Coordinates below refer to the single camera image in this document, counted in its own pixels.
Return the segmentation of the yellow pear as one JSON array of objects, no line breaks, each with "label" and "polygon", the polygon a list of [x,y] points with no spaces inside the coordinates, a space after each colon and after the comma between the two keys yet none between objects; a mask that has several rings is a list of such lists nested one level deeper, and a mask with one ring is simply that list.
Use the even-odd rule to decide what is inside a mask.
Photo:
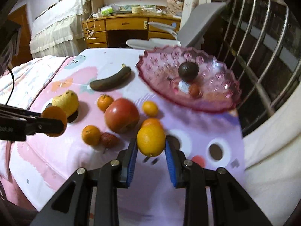
[{"label": "yellow pear", "polygon": [[66,116],[70,117],[78,110],[78,95],[74,91],[68,90],[63,94],[54,97],[52,100],[52,106],[57,106],[61,108],[66,114]]}]

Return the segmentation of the small yellow orange front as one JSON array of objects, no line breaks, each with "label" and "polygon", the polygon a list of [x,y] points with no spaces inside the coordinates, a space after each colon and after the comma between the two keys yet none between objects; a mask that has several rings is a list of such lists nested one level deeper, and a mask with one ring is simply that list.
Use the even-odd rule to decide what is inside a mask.
[{"label": "small yellow orange front", "polygon": [[147,157],[157,157],[165,148],[165,132],[158,125],[147,125],[137,133],[137,146]]}]

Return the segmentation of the small yellow orange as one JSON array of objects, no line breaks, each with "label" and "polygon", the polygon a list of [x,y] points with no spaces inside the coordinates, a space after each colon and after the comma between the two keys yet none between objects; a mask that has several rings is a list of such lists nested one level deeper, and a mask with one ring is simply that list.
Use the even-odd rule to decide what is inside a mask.
[{"label": "small yellow orange", "polygon": [[156,117],[159,113],[158,106],[152,101],[144,101],[142,104],[142,110],[149,117]]},{"label": "small yellow orange", "polygon": [[147,157],[157,157],[165,148],[165,132],[158,125],[147,125],[137,133],[137,146]]}]

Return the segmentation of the red apple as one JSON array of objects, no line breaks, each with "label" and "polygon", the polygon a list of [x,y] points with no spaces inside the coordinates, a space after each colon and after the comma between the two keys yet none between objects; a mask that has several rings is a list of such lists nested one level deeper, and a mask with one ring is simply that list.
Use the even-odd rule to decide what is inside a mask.
[{"label": "red apple", "polygon": [[132,101],[119,98],[106,109],[104,118],[107,127],[120,134],[132,131],[140,120],[140,114]]}]

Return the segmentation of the large wrinkled orange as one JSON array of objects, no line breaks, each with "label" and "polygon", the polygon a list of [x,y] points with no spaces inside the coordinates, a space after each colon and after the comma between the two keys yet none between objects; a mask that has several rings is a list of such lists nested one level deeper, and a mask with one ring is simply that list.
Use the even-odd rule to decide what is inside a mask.
[{"label": "large wrinkled orange", "polygon": [[158,120],[157,118],[148,118],[148,119],[144,120],[141,124],[141,128],[147,127],[148,125],[155,125],[155,126],[160,127],[161,129],[164,129],[160,120]]}]

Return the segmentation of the small yellow orange back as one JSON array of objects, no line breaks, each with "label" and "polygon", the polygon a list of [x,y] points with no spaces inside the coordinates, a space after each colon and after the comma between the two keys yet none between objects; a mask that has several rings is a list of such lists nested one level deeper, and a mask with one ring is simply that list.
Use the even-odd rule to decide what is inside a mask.
[{"label": "small yellow orange back", "polygon": [[152,101],[144,101],[142,104],[142,110],[149,117],[156,117],[159,113],[158,106]]}]

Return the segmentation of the mandarin with stem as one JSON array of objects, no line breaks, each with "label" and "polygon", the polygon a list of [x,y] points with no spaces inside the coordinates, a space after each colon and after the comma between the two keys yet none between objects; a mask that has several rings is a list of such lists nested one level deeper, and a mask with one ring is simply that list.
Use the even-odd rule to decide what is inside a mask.
[{"label": "mandarin with stem", "polygon": [[105,112],[106,109],[110,106],[110,104],[112,104],[114,102],[114,98],[103,94],[101,95],[98,100],[97,100],[97,106],[98,108],[102,111]]}]

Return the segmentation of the wrinkled red fruit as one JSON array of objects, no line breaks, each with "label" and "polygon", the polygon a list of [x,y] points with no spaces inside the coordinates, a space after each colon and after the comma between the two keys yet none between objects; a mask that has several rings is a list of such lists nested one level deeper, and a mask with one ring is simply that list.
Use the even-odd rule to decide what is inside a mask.
[{"label": "wrinkled red fruit", "polygon": [[201,97],[202,93],[201,90],[199,89],[198,84],[191,84],[188,88],[188,93],[192,98],[199,98]]}]

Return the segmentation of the blackened banana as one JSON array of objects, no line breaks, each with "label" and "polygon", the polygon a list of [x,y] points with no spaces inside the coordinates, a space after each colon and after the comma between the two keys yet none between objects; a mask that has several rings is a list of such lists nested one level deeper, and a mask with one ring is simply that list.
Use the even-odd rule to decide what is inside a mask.
[{"label": "blackened banana", "polygon": [[121,70],[116,74],[105,79],[94,80],[89,83],[89,86],[95,91],[107,91],[126,82],[130,78],[131,74],[131,68],[123,64]]}]

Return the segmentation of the dark avocado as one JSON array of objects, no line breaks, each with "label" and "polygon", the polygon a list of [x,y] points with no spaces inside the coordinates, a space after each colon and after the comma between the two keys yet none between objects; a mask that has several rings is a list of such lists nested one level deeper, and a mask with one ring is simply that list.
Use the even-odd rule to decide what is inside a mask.
[{"label": "dark avocado", "polygon": [[179,77],[186,81],[192,82],[198,76],[199,67],[194,62],[184,62],[178,67]]}]

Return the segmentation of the red lychee centre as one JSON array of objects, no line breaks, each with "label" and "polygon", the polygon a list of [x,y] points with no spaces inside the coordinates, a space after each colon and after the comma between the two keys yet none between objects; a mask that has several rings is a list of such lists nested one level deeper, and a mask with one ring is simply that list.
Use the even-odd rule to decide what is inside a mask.
[{"label": "red lychee centre", "polygon": [[119,139],[111,133],[104,132],[101,134],[101,144],[105,148],[113,148],[119,144]]}]

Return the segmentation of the pastel patterned blanket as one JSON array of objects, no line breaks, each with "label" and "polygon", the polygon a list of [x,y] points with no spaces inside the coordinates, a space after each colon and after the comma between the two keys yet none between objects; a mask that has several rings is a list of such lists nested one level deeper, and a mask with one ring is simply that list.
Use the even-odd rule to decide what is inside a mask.
[{"label": "pastel patterned blanket", "polygon": [[1,76],[1,104],[29,109],[66,59],[44,56],[14,67],[12,73]]}]

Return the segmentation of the cartoon printed tablecloth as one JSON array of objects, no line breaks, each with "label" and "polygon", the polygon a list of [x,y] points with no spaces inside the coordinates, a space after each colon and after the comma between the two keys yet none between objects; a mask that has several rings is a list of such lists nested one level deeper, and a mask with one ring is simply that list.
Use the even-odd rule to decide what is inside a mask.
[{"label": "cartoon printed tablecloth", "polygon": [[244,183],[244,146],[235,105],[241,94],[231,70],[192,47],[86,49],[45,56],[1,77],[1,104],[22,123],[1,121],[1,181],[41,213],[60,189],[75,195],[75,177],[102,171],[136,143],[117,187],[119,225],[182,225],[186,189],[170,150],[200,169],[225,168]]}]

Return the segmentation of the white floral curtain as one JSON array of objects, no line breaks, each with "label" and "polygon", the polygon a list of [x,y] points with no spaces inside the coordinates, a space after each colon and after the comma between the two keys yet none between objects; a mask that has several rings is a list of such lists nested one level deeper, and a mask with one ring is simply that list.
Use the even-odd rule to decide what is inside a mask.
[{"label": "white floral curtain", "polygon": [[283,225],[300,201],[300,87],[260,127],[244,137],[245,190],[273,225]]}]

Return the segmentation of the pink glass fruit bowl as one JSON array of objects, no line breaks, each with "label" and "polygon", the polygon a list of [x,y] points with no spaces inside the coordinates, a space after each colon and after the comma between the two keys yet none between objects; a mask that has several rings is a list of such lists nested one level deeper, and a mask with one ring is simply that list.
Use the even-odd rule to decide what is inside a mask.
[{"label": "pink glass fruit bowl", "polygon": [[226,64],[193,47],[146,50],[136,65],[155,93],[182,107],[207,113],[236,108],[240,83]]}]

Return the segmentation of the lace covered piano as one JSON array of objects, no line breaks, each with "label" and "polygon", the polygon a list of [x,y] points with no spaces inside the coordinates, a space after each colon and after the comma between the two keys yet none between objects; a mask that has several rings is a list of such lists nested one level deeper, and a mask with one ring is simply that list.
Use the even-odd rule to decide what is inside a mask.
[{"label": "lace covered piano", "polygon": [[76,56],[86,49],[83,22],[92,14],[91,0],[61,0],[33,22],[33,58]]}]

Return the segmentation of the wooden desk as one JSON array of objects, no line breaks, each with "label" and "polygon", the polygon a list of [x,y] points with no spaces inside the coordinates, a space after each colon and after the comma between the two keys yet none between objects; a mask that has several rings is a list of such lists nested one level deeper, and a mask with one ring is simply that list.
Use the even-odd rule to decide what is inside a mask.
[{"label": "wooden desk", "polygon": [[173,39],[173,36],[152,25],[151,22],[167,24],[180,29],[180,18],[155,14],[108,15],[82,22],[88,48],[127,47],[129,39],[149,40],[152,38]]}]

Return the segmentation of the grey office chair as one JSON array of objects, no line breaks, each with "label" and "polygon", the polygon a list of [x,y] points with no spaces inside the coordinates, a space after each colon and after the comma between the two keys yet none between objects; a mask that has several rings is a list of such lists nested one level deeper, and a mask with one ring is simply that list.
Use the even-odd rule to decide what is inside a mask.
[{"label": "grey office chair", "polygon": [[155,47],[181,46],[200,48],[204,35],[215,19],[229,4],[230,0],[184,0],[180,30],[161,22],[149,22],[150,26],[162,29],[174,37],[171,39],[151,38],[149,40],[130,39],[127,46],[140,50],[152,50]]}]

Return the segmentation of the metal window bars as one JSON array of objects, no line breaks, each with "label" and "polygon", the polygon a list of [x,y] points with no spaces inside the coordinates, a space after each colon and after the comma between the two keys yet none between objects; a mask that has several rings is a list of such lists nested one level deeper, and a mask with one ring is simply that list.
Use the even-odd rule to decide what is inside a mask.
[{"label": "metal window bars", "polygon": [[268,120],[300,84],[300,16],[284,0],[226,0],[203,49],[233,71],[242,133]]}]

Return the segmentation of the doll on desk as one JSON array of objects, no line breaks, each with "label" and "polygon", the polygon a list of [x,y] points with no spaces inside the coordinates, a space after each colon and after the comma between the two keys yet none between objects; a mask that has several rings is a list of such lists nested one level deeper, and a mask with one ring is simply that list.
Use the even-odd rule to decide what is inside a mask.
[{"label": "doll on desk", "polygon": [[167,9],[170,13],[181,12],[184,0],[167,0]]}]

